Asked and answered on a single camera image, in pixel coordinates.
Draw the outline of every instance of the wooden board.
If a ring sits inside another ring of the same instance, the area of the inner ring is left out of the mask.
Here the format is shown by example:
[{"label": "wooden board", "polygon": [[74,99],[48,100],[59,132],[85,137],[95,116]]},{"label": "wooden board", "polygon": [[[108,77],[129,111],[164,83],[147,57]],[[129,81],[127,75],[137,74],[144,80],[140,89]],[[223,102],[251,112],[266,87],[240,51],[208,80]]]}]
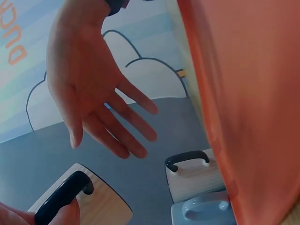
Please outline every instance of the wooden board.
[{"label": "wooden board", "polygon": [[93,172],[80,164],[74,164],[66,171],[28,210],[37,212],[48,197],[73,172],[82,171],[89,176],[94,185],[94,192],[77,195],[80,206],[80,225],[126,225],[132,218],[132,211],[123,199]]}]

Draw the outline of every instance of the orange curtain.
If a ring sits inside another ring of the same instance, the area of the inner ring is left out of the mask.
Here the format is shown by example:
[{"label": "orange curtain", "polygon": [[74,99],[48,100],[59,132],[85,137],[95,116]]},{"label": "orange curtain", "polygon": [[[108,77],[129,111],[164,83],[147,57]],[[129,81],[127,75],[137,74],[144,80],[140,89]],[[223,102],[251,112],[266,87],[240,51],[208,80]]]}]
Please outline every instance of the orange curtain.
[{"label": "orange curtain", "polygon": [[178,4],[237,222],[278,225],[300,194],[300,1]]}]

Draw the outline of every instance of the black handle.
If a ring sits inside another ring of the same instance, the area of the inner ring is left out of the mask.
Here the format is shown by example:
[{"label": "black handle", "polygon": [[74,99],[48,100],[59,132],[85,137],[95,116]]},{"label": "black handle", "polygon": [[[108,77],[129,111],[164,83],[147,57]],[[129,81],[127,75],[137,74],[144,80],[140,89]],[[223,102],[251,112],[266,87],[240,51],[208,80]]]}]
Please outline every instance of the black handle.
[{"label": "black handle", "polygon": [[195,158],[202,158],[206,163],[210,162],[210,159],[204,151],[189,151],[167,158],[165,160],[165,166],[168,167],[172,172],[176,172],[178,170],[178,166],[174,165],[174,163],[179,163]]},{"label": "black handle", "polygon": [[91,195],[94,186],[88,175],[82,171],[76,171],[62,183],[37,211],[34,216],[36,225],[48,225],[58,211],[69,205],[81,191]]}]

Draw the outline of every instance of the painted wall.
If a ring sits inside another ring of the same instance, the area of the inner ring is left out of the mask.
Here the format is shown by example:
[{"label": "painted wall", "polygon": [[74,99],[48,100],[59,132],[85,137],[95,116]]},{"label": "painted wall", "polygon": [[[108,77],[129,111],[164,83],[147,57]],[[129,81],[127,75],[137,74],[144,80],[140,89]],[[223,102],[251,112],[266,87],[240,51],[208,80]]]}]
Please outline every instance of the painted wall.
[{"label": "painted wall", "polygon": [[[45,81],[49,30],[62,2],[0,0],[0,143],[62,122]],[[148,97],[186,97],[164,1],[131,0],[102,33],[123,74]]]}]

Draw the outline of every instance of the finger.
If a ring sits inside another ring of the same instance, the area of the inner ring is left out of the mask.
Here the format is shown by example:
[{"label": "finger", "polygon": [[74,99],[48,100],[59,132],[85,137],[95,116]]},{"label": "finger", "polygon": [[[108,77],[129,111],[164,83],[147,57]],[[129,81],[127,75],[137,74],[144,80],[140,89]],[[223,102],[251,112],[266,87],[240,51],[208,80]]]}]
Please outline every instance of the finger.
[{"label": "finger", "polygon": [[127,78],[124,77],[124,79],[122,80],[122,82],[119,83],[117,88],[124,94],[126,94],[128,97],[136,101],[137,104],[139,104],[149,113],[158,113],[158,108],[156,107],[156,105],[140,90],[138,90]]},{"label": "finger", "polygon": [[24,212],[24,211],[20,211],[20,210],[16,210],[10,206],[7,206],[3,203],[0,202],[0,206],[14,212],[15,214],[17,214],[19,217],[23,218],[29,225],[34,225],[35,221],[34,221],[34,213],[33,212]]},{"label": "finger", "polygon": [[128,151],[138,158],[145,158],[147,156],[146,149],[122,126],[108,108],[102,106],[95,114],[106,129],[112,133]]},{"label": "finger", "polygon": [[69,205],[62,207],[49,225],[79,225],[79,205],[74,199]]},{"label": "finger", "polygon": [[131,123],[150,142],[157,139],[155,130],[132,110],[126,102],[117,94],[113,93],[107,103],[124,119]]},{"label": "finger", "polygon": [[49,91],[69,130],[72,148],[77,148],[83,138],[83,125],[76,92],[73,87],[61,83],[48,83]]},{"label": "finger", "polygon": [[102,143],[120,158],[129,157],[129,152],[126,148],[107,132],[95,114],[91,113],[83,119],[83,127],[96,141]]}]

